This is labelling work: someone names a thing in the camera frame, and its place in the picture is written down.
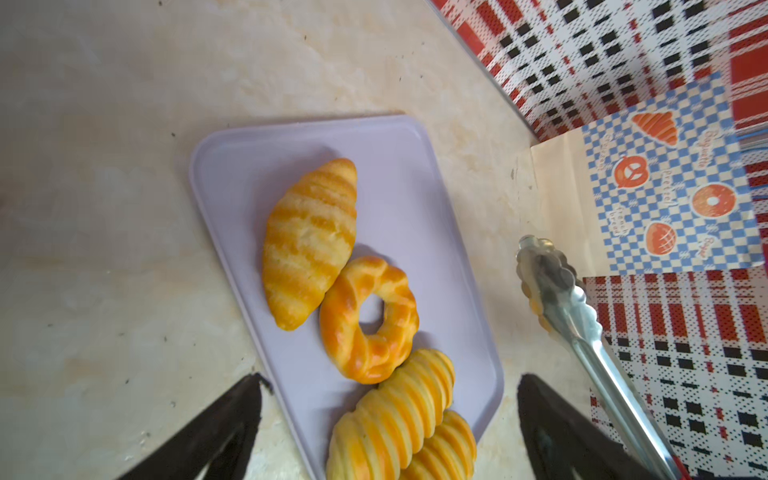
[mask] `beige surface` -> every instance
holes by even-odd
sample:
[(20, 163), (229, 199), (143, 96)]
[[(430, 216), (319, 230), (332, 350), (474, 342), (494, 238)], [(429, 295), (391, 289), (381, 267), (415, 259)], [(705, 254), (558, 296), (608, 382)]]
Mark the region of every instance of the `beige surface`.
[(610, 276), (592, 197), (584, 135), (571, 130), (531, 148), (545, 230), (581, 276)]
[[(521, 372), (587, 408), (515, 277), (541, 227), (533, 140), (421, 0), (3, 2), (0, 71), (6, 478), (113, 478), (261, 368), (187, 185), (227, 125), (426, 126), (506, 373), (476, 478), (531, 476)], [(264, 415), (249, 478), (308, 478), (274, 399)]]

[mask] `red plaid pattern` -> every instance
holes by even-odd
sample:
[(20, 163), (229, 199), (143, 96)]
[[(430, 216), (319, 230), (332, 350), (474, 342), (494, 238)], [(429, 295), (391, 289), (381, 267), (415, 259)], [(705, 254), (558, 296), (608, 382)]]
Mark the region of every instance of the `red plaid pattern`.
[(540, 140), (713, 71), (768, 121), (766, 0), (432, 0)]

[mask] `bread roll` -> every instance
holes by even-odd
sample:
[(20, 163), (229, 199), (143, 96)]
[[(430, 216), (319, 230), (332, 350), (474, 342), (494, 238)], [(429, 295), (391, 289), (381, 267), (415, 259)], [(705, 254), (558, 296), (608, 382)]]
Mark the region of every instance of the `bread roll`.
[(357, 170), (337, 158), (310, 172), (266, 221), (262, 281), (277, 326), (299, 328), (320, 305), (355, 245)]

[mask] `tongs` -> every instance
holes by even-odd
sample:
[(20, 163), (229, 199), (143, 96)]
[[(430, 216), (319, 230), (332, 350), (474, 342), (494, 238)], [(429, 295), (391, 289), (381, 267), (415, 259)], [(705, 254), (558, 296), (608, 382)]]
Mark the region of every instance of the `tongs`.
[(616, 356), (606, 347), (603, 327), (587, 305), (584, 284), (550, 240), (526, 236), (517, 255), (523, 293), (539, 323), (572, 350), (630, 454), (658, 478), (688, 478)]

